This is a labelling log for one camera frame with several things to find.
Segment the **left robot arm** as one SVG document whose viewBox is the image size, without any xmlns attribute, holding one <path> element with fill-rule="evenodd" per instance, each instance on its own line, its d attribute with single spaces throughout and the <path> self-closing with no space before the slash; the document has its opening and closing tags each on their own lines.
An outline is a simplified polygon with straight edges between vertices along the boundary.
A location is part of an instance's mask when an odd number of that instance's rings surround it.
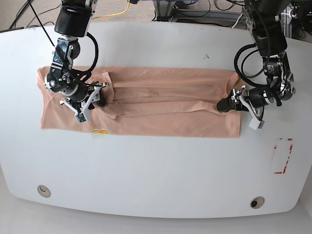
<svg viewBox="0 0 312 234">
<path fill-rule="evenodd" d="M 216 108 L 219 112 L 247 111 L 243 101 L 255 109 L 269 105 L 273 101 L 277 106 L 281 106 L 282 101 L 292 97 L 293 74 L 286 53 L 287 41 L 280 23 L 281 13 L 289 3 L 288 0 L 244 2 L 243 15 L 254 43 L 238 50 L 234 58 L 234 69 L 245 83 L 252 86 L 252 89 L 245 92 L 231 91 L 227 98 L 217 103 Z M 248 76 L 244 73 L 244 64 L 238 60 L 243 52 L 251 48 L 260 53 L 262 69 L 255 75 Z"/>
</svg>

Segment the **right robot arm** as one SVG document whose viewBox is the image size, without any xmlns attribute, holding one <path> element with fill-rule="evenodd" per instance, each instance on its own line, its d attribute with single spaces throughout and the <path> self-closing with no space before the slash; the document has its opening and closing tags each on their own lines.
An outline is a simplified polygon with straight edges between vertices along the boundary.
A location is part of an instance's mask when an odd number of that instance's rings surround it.
<svg viewBox="0 0 312 234">
<path fill-rule="evenodd" d="M 103 87 L 98 81 L 87 83 L 91 77 L 99 56 L 98 43 L 88 32 L 92 16 L 95 13 L 96 0 L 63 0 L 55 32 L 58 38 L 49 73 L 44 81 L 51 93 L 61 93 L 68 97 L 75 108 L 91 99 L 91 93 Z M 79 38 L 87 36 L 95 46 L 95 58 L 91 67 L 85 71 L 73 68 L 73 61 L 80 54 Z"/>
</svg>

